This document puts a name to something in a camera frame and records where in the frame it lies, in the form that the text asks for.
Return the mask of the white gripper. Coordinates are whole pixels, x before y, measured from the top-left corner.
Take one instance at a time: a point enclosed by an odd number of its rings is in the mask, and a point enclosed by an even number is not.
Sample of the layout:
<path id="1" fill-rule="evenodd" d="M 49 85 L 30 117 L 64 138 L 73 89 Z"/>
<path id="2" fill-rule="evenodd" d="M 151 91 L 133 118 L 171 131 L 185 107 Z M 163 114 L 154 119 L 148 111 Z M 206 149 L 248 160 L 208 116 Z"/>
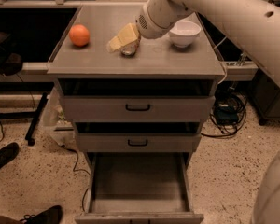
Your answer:
<path id="1" fill-rule="evenodd" d="M 185 6 L 171 0 L 148 0 L 136 16 L 135 23 L 128 23 L 106 44 L 109 53 L 121 46 L 136 42 L 140 37 L 157 39 L 167 34 L 175 24 L 192 14 Z"/>

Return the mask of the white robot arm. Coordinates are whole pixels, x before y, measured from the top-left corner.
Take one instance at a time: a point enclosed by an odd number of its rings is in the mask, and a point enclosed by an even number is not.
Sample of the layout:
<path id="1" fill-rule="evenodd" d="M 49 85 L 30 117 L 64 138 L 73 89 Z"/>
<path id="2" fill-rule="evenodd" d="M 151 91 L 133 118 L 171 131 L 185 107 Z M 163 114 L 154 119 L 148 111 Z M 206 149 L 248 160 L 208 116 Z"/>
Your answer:
<path id="1" fill-rule="evenodd" d="M 280 88 L 280 7 L 263 0 L 149 0 L 107 50 L 132 47 L 140 37 L 160 38 L 193 12 L 207 18 Z M 251 224 L 280 224 L 280 151 L 260 184 Z"/>

